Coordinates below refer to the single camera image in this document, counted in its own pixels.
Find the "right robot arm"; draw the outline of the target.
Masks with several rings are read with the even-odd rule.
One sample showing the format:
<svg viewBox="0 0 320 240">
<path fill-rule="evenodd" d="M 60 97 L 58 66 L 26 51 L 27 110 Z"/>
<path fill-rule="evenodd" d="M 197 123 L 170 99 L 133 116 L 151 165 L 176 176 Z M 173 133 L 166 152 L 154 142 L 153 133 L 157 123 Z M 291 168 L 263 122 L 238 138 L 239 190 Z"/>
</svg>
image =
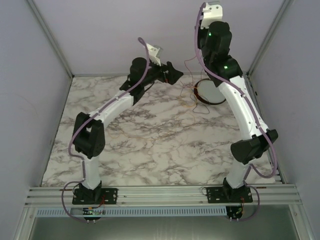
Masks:
<svg viewBox="0 0 320 240">
<path fill-rule="evenodd" d="M 241 134 L 241 140 L 230 146 L 234 160 L 222 187 L 209 189 L 207 194 L 215 201 L 252 202 L 251 191 L 245 180 L 254 167 L 253 161 L 261 158 L 279 135 L 265 124 L 258 113 L 247 90 L 243 71 L 229 54 L 231 40 L 230 26 L 223 21 L 200 27 L 196 39 L 196 49 L 202 54 L 200 63 L 225 97 Z"/>
</svg>

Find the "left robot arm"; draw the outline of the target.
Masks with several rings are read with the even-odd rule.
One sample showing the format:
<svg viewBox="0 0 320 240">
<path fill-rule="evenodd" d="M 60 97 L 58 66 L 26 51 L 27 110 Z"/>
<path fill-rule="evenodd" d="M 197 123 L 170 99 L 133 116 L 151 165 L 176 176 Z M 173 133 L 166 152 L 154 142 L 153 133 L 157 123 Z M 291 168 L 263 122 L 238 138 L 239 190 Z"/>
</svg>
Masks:
<svg viewBox="0 0 320 240">
<path fill-rule="evenodd" d="M 116 202 L 117 192 L 103 188 L 99 174 L 99 156 L 106 144 L 105 128 L 122 112 L 134 106 L 155 81 L 174 85 L 183 75 L 169 61 L 157 65 L 137 57 L 132 61 L 126 81 L 113 98 L 91 113 L 80 112 L 76 116 L 71 144 L 81 158 L 83 179 L 74 191 L 74 205 L 99 204 L 108 198 L 108 194 L 112 202 Z"/>
</svg>

